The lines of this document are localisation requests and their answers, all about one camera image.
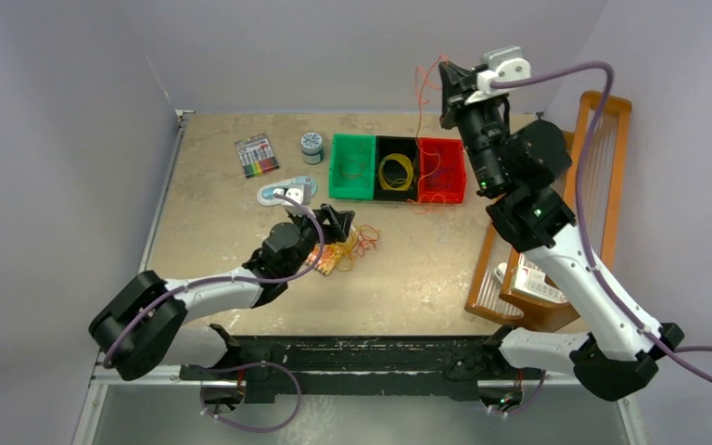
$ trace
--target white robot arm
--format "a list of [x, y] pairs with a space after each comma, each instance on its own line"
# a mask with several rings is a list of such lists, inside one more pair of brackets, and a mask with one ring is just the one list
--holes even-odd
[[[535, 121], [510, 135], [498, 108], [508, 106], [511, 89], [493, 87], [530, 77], [522, 49], [509, 47], [482, 57], [472, 69], [449, 61], [439, 65], [443, 128], [456, 127], [477, 178], [478, 193], [497, 198], [487, 207], [498, 234], [541, 268], [566, 295], [592, 331], [551, 334], [504, 328], [496, 334], [501, 356], [516, 368], [539, 368], [574, 375], [588, 390], [617, 400], [644, 388], [663, 356], [648, 334], [674, 349], [683, 340], [675, 324], [660, 324], [621, 286], [595, 253], [587, 261], [572, 210], [550, 185], [572, 165], [563, 133]], [[638, 328], [597, 281], [604, 277]]]
[[[289, 281], [312, 269], [299, 272], [316, 245], [347, 239], [352, 211], [338, 212], [327, 204], [310, 210], [307, 185], [290, 186], [275, 195], [283, 200], [291, 222], [275, 225], [261, 248], [241, 267], [194, 280], [165, 280], [153, 271], [133, 278], [89, 324], [89, 334], [106, 352], [103, 364], [116, 368], [124, 380], [147, 374], [163, 362], [169, 350], [179, 347], [176, 335], [183, 324], [274, 301]], [[222, 337], [210, 342], [215, 355], [222, 357], [228, 351], [229, 336], [220, 326], [211, 327]], [[211, 339], [209, 331], [198, 343]]]

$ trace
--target plastic bin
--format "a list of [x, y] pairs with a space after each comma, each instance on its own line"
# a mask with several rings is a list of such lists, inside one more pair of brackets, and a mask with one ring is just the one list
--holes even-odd
[[465, 196], [463, 142], [458, 139], [422, 137], [419, 202], [459, 204]]
[[372, 199], [375, 188], [375, 136], [335, 134], [329, 162], [329, 196]]
[[[400, 154], [408, 157], [413, 165], [411, 173], [411, 186], [408, 190], [384, 190], [380, 184], [380, 163], [386, 156]], [[416, 200], [418, 188], [416, 179], [419, 177], [419, 150], [416, 140], [412, 137], [378, 136], [375, 139], [375, 191], [373, 199], [378, 201], [407, 201]], [[395, 160], [384, 163], [383, 173], [391, 184], [392, 180], [403, 180], [408, 177], [408, 172]]]

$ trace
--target yellow wire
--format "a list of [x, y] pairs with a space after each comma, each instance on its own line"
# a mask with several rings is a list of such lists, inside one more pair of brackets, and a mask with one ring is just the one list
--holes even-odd
[[[394, 180], [388, 180], [386, 178], [386, 175], [383, 173], [383, 167], [386, 165], [387, 161], [390, 160], [399, 163], [402, 168], [405, 169], [405, 178]], [[413, 163], [407, 156], [399, 153], [388, 155], [381, 159], [381, 163], [378, 166], [378, 179], [383, 190], [406, 192], [411, 189], [411, 185], [413, 184]]]

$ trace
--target beige table surface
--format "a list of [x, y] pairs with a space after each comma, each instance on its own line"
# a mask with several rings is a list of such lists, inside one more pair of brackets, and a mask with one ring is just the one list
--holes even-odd
[[[515, 116], [516, 130], [532, 116]], [[249, 259], [273, 225], [286, 221], [280, 207], [263, 207], [256, 192], [266, 184], [309, 175], [318, 182], [312, 205], [328, 202], [354, 210], [356, 223], [380, 230], [379, 249], [350, 272], [312, 272], [290, 283], [258, 309], [222, 312], [192, 325], [217, 323], [236, 335], [478, 335], [498, 325], [464, 311], [471, 278], [490, 221], [488, 201], [475, 195], [468, 170], [462, 205], [427, 214], [407, 203], [328, 197], [328, 148], [335, 133], [413, 136], [413, 114], [196, 114], [189, 122], [173, 171], [149, 267], [166, 278], [223, 273]], [[299, 139], [324, 137], [326, 159], [301, 160]], [[234, 142], [267, 133], [281, 168], [244, 177]], [[458, 138], [425, 115], [422, 136]]]

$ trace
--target white wall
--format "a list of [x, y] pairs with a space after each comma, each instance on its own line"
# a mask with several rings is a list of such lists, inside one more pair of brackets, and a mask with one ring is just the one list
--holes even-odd
[[68, 444], [174, 113], [115, 0], [0, 0], [0, 444]]
[[[594, 58], [634, 105], [615, 272], [685, 344], [712, 344], [712, 2], [611, 0], [579, 56]], [[548, 117], [573, 128], [602, 81], [564, 82]], [[686, 358], [712, 371], [712, 354]], [[712, 385], [665, 361], [640, 395], [651, 443], [712, 441]]]
[[[121, 0], [176, 108], [414, 111], [413, 69], [523, 45], [571, 63], [606, 0]], [[539, 111], [556, 84], [515, 95]], [[430, 111], [438, 111], [432, 102]]]

